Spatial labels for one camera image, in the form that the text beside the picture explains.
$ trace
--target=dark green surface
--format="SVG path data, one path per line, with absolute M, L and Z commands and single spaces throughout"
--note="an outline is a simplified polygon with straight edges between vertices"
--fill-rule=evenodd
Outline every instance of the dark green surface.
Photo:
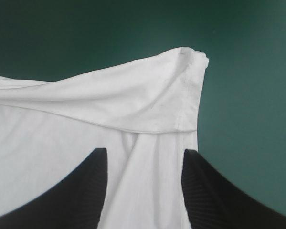
M 199 151 L 286 215 L 286 0 L 0 0 L 0 75 L 57 81 L 190 46 L 210 59 Z

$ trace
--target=cloth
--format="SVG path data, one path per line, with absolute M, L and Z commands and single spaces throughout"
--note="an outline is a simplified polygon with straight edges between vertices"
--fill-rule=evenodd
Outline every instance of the cloth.
M 190 47 L 43 82 L 0 76 L 0 216 L 106 148 L 100 229 L 188 229 L 181 173 L 198 150 L 208 58 Z

